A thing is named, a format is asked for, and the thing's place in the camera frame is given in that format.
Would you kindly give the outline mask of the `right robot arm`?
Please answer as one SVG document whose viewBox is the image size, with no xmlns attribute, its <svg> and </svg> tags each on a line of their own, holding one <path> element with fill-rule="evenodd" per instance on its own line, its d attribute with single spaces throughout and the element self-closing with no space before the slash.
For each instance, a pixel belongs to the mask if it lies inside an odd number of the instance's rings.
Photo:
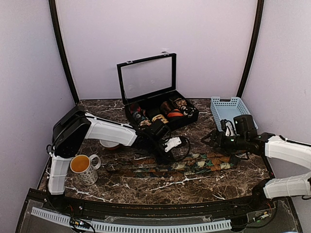
<svg viewBox="0 0 311 233">
<path fill-rule="evenodd" d="M 240 115 L 230 122 L 232 135 L 223 130 L 212 130 L 201 141 L 215 149 L 228 154 L 250 153 L 261 157 L 284 160 L 304 168 L 311 167 L 311 146 L 309 144 L 289 140 L 273 133 L 257 133 L 251 115 Z M 262 181 L 254 188 L 255 195 L 248 199 L 248 207 L 259 210 L 267 199 L 278 197 L 303 196 L 311 197 L 311 174 L 291 176 L 288 178 L 270 178 Z"/>
</svg>

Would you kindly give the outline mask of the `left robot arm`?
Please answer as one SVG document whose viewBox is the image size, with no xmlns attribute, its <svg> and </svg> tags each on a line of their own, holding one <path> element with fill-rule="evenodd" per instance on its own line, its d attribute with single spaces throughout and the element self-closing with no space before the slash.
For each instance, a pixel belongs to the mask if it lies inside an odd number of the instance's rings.
<svg viewBox="0 0 311 233">
<path fill-rule="evenodd" d="M 69 207 L 68 200 L 62 196 L 65 179 L 69 164 L 85 139 L 97 139 L 107 148 L 123 145 L 145 150 L 161 164 L 172 161 L 171 149 L 181 144 L 179 137 L 164 138 L 169 130 L 159 119 L 142 130 L 137 126 L 99 118 L 75 106 L 54 125 L 52 143 L 47 146 L 52 158 L 48 181 L 50 205 L 59 212 Z"/>
</svg>

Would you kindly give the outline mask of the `camouflage patterned necktie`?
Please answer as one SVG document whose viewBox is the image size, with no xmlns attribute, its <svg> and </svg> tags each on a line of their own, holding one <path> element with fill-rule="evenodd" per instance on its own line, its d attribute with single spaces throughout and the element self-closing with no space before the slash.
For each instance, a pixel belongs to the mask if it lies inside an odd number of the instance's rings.
<svg viewBox="0 0 311 233">
<path fill-rule="evenodd" d="M 161 178 L 187 176 L 234 168 L 241 161 L 236 155 L 215 152 L 191 153 L 181 161 L 167 165 L 157 164 L 155 158 L 147 157 L 132 161 L 110 162 L 104 165 L 111 175 L 132 178 Z"/>
</svg>

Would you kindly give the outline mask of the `blue plastic basket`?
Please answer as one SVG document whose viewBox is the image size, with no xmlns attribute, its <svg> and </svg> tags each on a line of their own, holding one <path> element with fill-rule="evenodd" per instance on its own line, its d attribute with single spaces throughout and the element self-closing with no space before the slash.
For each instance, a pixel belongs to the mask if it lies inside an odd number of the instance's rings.
<svg viewBox="0 0 311 233">
<path fill-rule="evenodd" d="M 257 125 L 239 97 L 232 97 L 230 101 L 221 101 L 219 97 L 212 97 L 210 109 L 217 126 L 217 132 L 224 132 L 220 123 L 222 119 L 230 120 L 233 123 L 237 135 L 226 136 L 229 142 L 238 139 L 250 142 L 258 136 Z"/>
</svg>

